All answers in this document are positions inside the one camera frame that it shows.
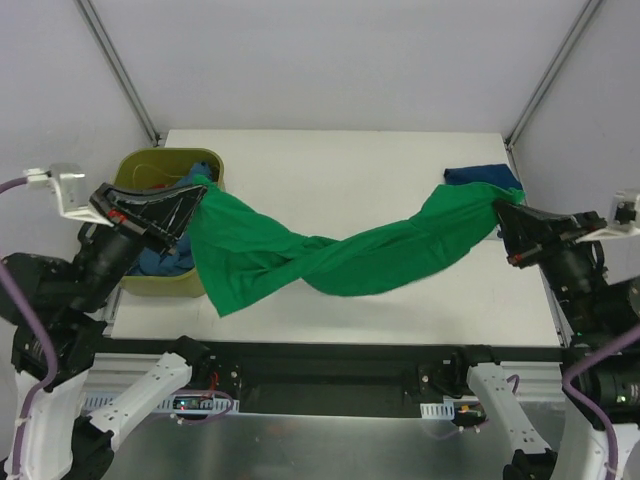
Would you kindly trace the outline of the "green t shirt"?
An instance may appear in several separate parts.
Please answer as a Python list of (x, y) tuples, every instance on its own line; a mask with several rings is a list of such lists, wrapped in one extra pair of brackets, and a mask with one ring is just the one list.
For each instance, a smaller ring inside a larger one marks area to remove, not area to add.
[(295, 233), (198, 175), (206, 193), (188, 229), (205, 293), (219, 316), (302, 280), (330, 296), (378, 295), (435, 275), (497, 226), (496, 200), (522, 190), (473, 182), (439, 185), (413, 216), (343, 240)]

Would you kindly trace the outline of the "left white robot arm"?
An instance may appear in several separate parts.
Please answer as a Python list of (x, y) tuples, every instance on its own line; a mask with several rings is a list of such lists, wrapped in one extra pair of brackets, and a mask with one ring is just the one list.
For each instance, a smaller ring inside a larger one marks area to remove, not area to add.
[(105, 323), (96, 319), (144, 250), (172, 252), (206, 193), (203, 185), (153, 190), (101, 185), (72, 261), (15, 253), (1, 262), (1, 316), (16, 328), (11, 363), (18, 407), (7, 479), (99, 479), (126, 437), (175, 391), (208, 387), (209, 350), (175, 340), (109, 405), (80, 413)]

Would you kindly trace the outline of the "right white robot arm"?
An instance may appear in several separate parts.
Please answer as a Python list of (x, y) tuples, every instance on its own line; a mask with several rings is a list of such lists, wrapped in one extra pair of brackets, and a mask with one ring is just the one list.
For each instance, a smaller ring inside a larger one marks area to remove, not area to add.
[(572, 332), (560, 363), (565, 421), (552, 450), (513, 394), (488, 350), (450, 369), (452, 387), (475, 394), (499, 431), (505, 479), (620, 479), (639, 443), (639, 281), (606, 279), (603, 242), (639, 233), (637, 202), (610, 220), (590, 211), (543, 212), (493, 205), (508, 262), (538, 267)]

